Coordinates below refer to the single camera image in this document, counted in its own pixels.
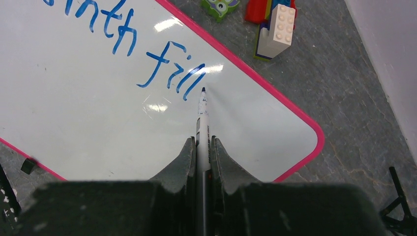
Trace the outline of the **blue white marker pen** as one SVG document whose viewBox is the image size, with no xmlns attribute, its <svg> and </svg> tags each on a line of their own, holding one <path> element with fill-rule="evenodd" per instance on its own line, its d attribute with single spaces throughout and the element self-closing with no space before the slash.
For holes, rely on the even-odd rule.
<svg viewBox="0 0 417 236">
<path fill-rule="evenodd" d="M 196 235 L 209 235 L 210 135 L 206 88 L 202 88 L 196 124 Z"/>
</svg>

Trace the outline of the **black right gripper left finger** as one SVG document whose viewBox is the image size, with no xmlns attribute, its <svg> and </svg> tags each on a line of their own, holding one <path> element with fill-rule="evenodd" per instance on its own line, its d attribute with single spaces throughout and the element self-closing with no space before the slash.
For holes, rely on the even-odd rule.
<svg viewBox="0 0 417 236">
<path fill-rule="evenodd" d="M 33 193 L 17 236 L 193 236 L 196 142 L 149 180 L 61 181 Z"/>
</svg>

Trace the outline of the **white board with pink rim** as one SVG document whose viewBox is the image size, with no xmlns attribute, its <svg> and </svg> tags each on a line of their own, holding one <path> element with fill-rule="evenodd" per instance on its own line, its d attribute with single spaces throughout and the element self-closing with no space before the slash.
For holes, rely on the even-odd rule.
<svg viewBox="0 0 417 236">
<path fill-rule="evenodd" d="M 320 126 L 167 0 L 3 0 L 0 140 L 66 180 L 148 179 L 209 130 L 262 181 L 315 158 Z"/>
</svg>

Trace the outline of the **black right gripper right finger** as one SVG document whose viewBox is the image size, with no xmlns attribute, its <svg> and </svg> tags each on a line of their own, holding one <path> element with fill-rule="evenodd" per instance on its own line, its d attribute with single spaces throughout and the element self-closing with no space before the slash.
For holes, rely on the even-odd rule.
<svg viewBox="0 0 417 236">
<path fill-rule="evenodd" d="M 367 195 L 351 184 L 261 182 L 211 139 L 215 236 L 384 236 Z"/>
</svg>

